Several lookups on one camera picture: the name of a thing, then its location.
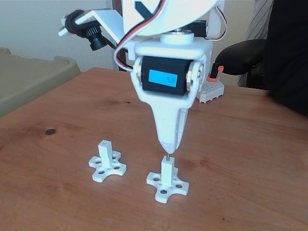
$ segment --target wire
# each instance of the wire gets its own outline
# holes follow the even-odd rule
[[[225,28],[225,31],[222,33],[222,35],[219,36],[218,38],[214,38],[214,39],[213,39],[213,38],[209,38],[209,39],[206,38],[206,40],[210,40],[210,41],[219,41],[219,40],[222,40],[222,39],[225,37],[225,35],[226,35],[227,31],[228,31],[228,22],[227,22],[227,19],[226,19],[225,15],[224,15],[223,12],[220,10],[220,8],[217,6],[217,4],[215,4],[215,9],[217,10],[218,14],[221,16],[221,19],[223,20],[223,22],[224,22],[226,28]]]
[[[112,49],[116,49],[116,45],[114,45],[109,39],[107,39],[106,37],[104,37],[107,41],[107,44],[112,48]]]
[[[127,65],[125,65],[124,63],[121,62],[121,60],[119,60],[117,54],[118,52],[125,46],[125,44],[130,41],[133,37],[135,37],[138,33],[140,33],[140,31],[144,30],[151,22],[153,22],[162,12],[163,7],[165,6],[166,0],[160,0],[155,13],[153,14],[153,16],[147,20],[142,21],[141,23],[137,24],[136,26],[134,26],[119,42],[119,44],[116,47],[115,53],[114,53],[114,60],[115,63],[121,67],[122,69],[126,70],[126,71],[132,71],[131,67],[128,67]]]

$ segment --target black office chair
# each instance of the black office chair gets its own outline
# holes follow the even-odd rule
[[[255,39],[231,45],[219,53],[215,63],[223,66],[227,75],[242,75],[238,86],[265,89],[262,69],[265,42]]]

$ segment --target wood grain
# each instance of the wood grain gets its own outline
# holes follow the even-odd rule
[[[128,169],[97,183],[102,139]],[[0,230],[308,230],[308,120],[265,91],[195,102],[174,154],[190,190],[167,204],[146,184],[163,155],[128,73],[91,69],[0,118]]]

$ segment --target chair armrest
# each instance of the chair armrest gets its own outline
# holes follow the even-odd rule
[[[215,62],[224,66],[225,74],[243,75],[262,61],[265,42],[265,39],[255,39],[236,43],[223,49]]]

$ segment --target black jacket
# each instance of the black jacket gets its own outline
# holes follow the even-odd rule
[[[264,72],[273,97],[308,116],[308,0],[275,0]]]

